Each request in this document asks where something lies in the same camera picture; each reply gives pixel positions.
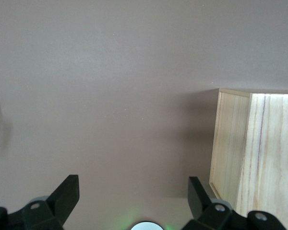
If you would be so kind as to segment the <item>brown table mat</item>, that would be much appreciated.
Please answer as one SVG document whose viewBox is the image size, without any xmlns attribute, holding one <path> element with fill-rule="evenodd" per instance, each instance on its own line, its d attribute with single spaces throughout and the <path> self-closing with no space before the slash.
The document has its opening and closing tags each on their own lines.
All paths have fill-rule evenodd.
<svg viewBox="0 0 288 230">
<path fill-rule="evenodd" d="M 288 90 L 288 0 L 0 0 L 0 206 L 77 174 L 66 230 L 181 229 L 219 88 Z"/>
</svg>

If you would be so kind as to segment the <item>light wooden drawer cabinet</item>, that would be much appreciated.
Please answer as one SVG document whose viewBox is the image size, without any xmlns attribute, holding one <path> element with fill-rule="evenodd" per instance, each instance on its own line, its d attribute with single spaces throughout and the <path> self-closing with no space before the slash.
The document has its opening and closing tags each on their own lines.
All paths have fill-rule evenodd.
<svg viewBox="0 0 288 230">
<path fill-rule="evenodd" d="M 219 89 L 209 183 L 238 214 L 288 230 L 288 91 Z"/>
</svg>

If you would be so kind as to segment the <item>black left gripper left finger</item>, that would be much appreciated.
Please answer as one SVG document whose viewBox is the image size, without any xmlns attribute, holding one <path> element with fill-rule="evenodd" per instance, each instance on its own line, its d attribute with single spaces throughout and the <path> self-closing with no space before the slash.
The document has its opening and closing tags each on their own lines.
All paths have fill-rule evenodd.
<svg viewBox="0 0 288 230">
<path fill-rule="evenodd" d="M 0 230 L 64 230 L 79 198 L 79 176 L 69 175 L 47 198 L 36 198 L 10 214 L 0 207 Z"/>
</svg>

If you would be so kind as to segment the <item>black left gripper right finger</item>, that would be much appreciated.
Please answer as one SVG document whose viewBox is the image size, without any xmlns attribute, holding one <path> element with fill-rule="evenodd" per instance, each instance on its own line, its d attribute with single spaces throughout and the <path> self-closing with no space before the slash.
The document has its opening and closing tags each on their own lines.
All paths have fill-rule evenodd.
<svg viewBox="0 0 288 230">
<path fill-rule="evenodd" d="M 285 230 L 270 213 L 255 210 L 243 217 L 223 200 L 213 202 L 198 177 L 188 180 L 188 204 L 193 219 L 181 230 Z"/>
</svg>

